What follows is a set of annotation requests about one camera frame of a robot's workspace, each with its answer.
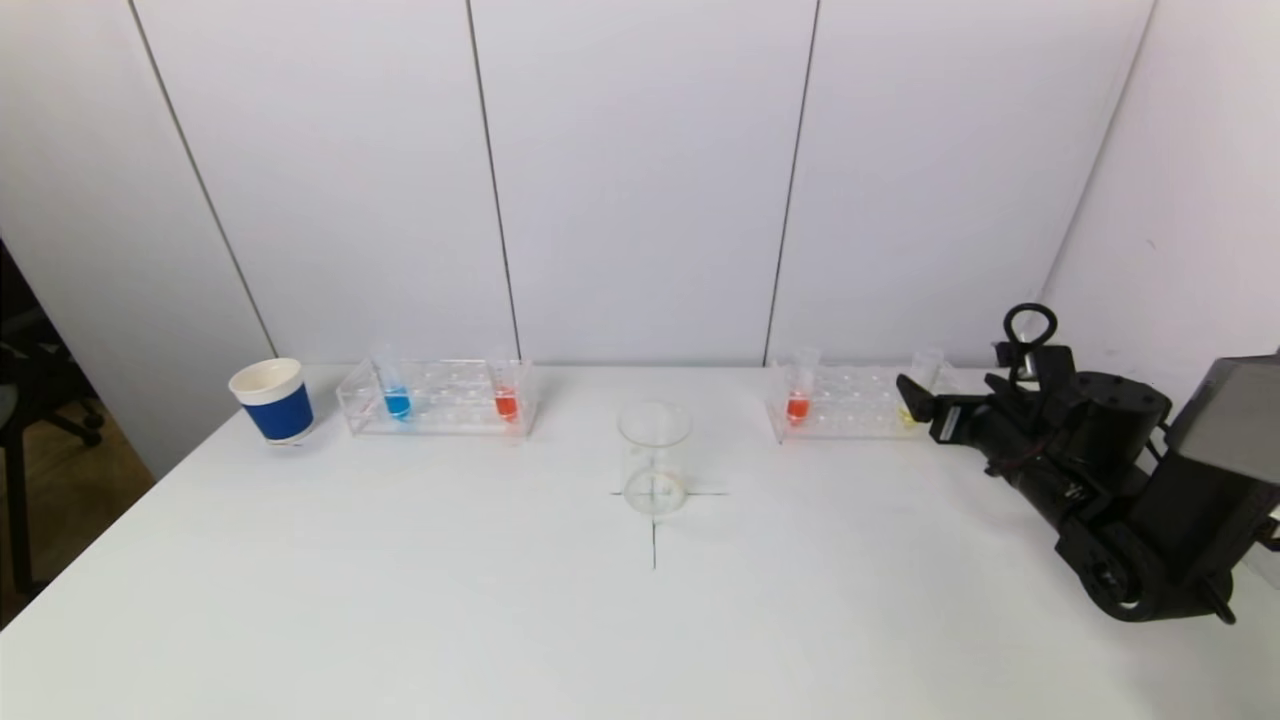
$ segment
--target orange liquid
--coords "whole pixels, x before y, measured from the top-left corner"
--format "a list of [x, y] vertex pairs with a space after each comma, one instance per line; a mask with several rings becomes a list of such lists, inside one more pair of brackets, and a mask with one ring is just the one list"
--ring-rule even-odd
[[791, 420], [792, 425], [799, 425], [808, 416], [809, 397], [799, 392], [791, 393], [791, 398], [787, 400], [787, 419]]
[[498, 406], [498, 414], [502, 415], [503, 420], [508, 423], [515, 423], [517, 415], [520, 415], [520, 405], [516, 402], [516, 393], [500, 387], [494, 393], [494, 404]]

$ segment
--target paper cup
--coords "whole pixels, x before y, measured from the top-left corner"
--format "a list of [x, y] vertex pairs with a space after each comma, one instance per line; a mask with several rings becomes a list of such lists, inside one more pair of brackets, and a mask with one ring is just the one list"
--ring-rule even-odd
[[262, 360], [232, 375], [228, 383], [266, 442], [283, 445], [311, 432], [315, 416], [302, 382], [302, 363]]

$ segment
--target white table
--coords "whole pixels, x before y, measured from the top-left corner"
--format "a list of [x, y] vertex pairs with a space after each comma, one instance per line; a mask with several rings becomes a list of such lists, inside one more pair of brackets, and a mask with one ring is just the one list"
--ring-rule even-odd
[[[1265, 717], [1280, 592], [1094, 609], [977, 451], [774, 442], [759, 369], [544, 369], [526, 442], [265, 446], [237, 414], [0, 634], [4, 720]], [[653, 529], [614, 418], [695, 419]], [[657, 541], [657, 570], [653, 569]]]

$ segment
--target cup rim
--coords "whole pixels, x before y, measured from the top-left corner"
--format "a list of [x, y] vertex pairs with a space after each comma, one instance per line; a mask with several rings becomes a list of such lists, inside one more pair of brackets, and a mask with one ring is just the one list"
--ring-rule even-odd
[[[261, 372], [261, 370], [266, 370], [266, 369], [273, 369], [274, 370], [275, 368], [279, 368], [279, 366], [287, 368], [291, 372], [289, 372], [289, 374], [288, 374], [288, 377], [285, 379], [283, 379], [283, 380], [280, 380], [280, 382], [278, 382], [278, 383], [275, 383], [275, 384], [273, 384], [270, 387], [255, 387], [253, 389], [241, 389], [241, 388], [236, 387], [237, 383], [243, 384], [244, 380], [251, 374], [253, 374], [253, 373], [257, 373], [257, 372]], [[253, 363], [252, 365], [242, 368], [238, 373], [236, 373], [234, 375], [232, 375], [232, 379], [227, 382], [227, 389], [232, 391], [234, 395], [237, 395], [239, 397], [255, 397], [255, 396], [259, 396], [259, 395], [265, 395], [265, 393], [269, 393], [269, 392], [274, 392], [276, 388], [279, 388], [282, 384], [284, 384], [284, 383], [289, 382], [291, 379], [293, 379], [301, 372], [302, 372], [302, 363], [294, 360], [293, 357], [269, 357], [266, 360], [260, 360], [257, 363]]]
[[[680, 415], [684, 419], [684, 421], [685, 421], [685, 432], [684, 432], [684, 434], [681, 434], [678, 438], [676, 438], [676, 439], [673, 439], [671, 442], [664, 442], [664, 443], [660, 443], [660, 445], [654, 445], [652, 442], [640, 442], [640, 441], [635, 439], [634, 437], [631, 437], [630, 434], [627, 434], [627, 430], [623, 429], [623, 418], [626, 418], [626, 415], [627, 415], [628, 411], [636, 410], [636, 409], [643, 407], [645, 405], [660, 405], [660, 406], [666, 407], [667, 410], [673, 410], [675, 411], [673, 414], [675, 415]], [[689, 439], [689, 436], [692, 434], [692, 432], [694, 432], [694, 418], [692, 418], [692, 415], [690, 415], [689, 411], [685, 410], [684, 407], [681, 407], [680, 405], [676, 405], [675, 402], [667, 402], [666, 400], [640, 400], [640, 401], [636, 401], [636, 402], [628, 402], [627, 405], [625, 405], [622, 407], [622, 411], [618, 413], [618, 433], [622, 434], [623, 439], [626, 439], [627, 442], [630, 442], [632, 445], [639, 445], [640, 447], [650, 447], [650, 448], [675, 447], [675, 446], [685, 442], [686, 439]]]

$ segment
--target wooden floor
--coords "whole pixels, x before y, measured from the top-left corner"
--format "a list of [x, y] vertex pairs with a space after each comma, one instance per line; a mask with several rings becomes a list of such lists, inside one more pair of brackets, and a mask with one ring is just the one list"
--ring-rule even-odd
[[[72, 404], [61, 415], [79, 421], [84, 411]], [[24, 434], [32, 569], [40, 580], [58, 577], [152, 486], [151, 473], [115, 420], [105, 411], [104, 416], [102, 445], [97, 447], [84, 447], [79, 438], [49, 423], [37, 423]], [[0, 506], [4, 547], [0, 626], [4, 626], [27, 601], [13, 587], [8, 496], [0, 497]]]

